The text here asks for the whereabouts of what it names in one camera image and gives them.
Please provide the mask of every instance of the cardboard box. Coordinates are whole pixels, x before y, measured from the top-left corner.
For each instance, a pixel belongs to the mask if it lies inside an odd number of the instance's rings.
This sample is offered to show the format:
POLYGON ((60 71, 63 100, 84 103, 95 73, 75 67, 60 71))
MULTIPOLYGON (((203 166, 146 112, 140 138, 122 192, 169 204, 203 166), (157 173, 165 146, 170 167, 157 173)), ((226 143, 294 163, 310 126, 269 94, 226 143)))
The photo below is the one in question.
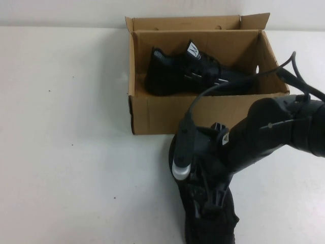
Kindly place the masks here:
MULTIPOLYGON (((184 52, 192 39, 200 51, 221 64, 255 73, 278 66, 266 33, 270 14, 249 16, 125 18, 129 36, 128 100, 134 134, 174 134, 195 94, 156 97, 144 89, 152 47, 166 54, 184 52)), ((250 95, 203 97, 193 110, 198 126, 218 122, 231 128, 253 102, 287 95, 288 86, 275 74, 261 78, 250 95)))

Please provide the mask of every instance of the black fabric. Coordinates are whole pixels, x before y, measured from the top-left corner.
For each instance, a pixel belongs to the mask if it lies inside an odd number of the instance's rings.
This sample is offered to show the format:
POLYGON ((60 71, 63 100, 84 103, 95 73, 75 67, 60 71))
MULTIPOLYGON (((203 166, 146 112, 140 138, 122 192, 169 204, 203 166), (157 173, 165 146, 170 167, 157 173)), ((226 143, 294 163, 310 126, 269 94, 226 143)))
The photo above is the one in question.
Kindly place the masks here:
MULTIPOLYGON (((145 88, 157 96, 181 92, 201 93, 224 82, 223 80, 238 81, 245 76, 247 75, 222 66, 215 58, 199 52, 190 41, 184 53, 174 56, 164 54, 159 48, 152 49, 145 88)), ((236 88, 221 89, 209 95, 243 95, 251 89, 253 83, 253 80, 240 83, 236 88)))
MULTIPOLYGON (((172 173, 172 164, 176 136, 169 150, 169 168, 172 173)), ((233 196, 228 188, 224 199, 223 209, 205 215, 204 218, 196 218, 194 210, 195 201, 190 195, 186 181, 175 180, 186 213, 185 239, 187 244, 235 244, 234 229, 239 221, 235 214, 233 196)))

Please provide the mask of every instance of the white label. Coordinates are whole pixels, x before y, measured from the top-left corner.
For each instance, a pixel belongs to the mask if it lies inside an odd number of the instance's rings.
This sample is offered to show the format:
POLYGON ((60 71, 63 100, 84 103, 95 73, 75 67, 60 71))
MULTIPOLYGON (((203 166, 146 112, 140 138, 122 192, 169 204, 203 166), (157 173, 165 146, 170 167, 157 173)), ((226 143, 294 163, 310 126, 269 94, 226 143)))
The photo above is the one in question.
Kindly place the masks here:
POLYGON ((222 138, 222 145, 225 145, 229 142, 229 132, 225 134, 222 138))
POLYGON ((187 51, 192 54, 194 57, 198 57, 199 56, 199 50, 198 48, 194 45, 193 42, 190 43, 187 51))

